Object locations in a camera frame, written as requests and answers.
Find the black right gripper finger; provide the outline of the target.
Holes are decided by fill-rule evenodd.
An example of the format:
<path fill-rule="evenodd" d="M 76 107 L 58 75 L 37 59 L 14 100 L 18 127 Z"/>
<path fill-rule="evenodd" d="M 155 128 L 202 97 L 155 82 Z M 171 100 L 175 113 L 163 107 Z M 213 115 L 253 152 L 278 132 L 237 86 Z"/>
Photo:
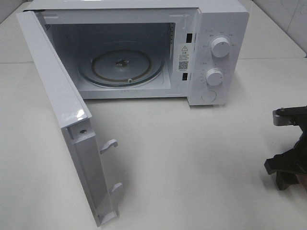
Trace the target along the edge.
<path fill-rule="evenodd" d="M 307 124 L 307 107 L 280 108 L 273 111 L 275 126 L 299 126 Z"/>

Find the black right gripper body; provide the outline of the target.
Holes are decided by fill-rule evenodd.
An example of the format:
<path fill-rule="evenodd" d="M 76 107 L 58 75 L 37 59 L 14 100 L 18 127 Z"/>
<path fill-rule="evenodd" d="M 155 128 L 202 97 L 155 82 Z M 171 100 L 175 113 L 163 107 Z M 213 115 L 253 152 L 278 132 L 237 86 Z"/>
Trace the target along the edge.
<path fill-rule="evenodd" d="M 295 153 L 304 153 L 307 150 L 307 122 L 302 119 L 297 119 L 295 124 L 302 130 L 302 135 L 299 141 L 294 146 Z"/>

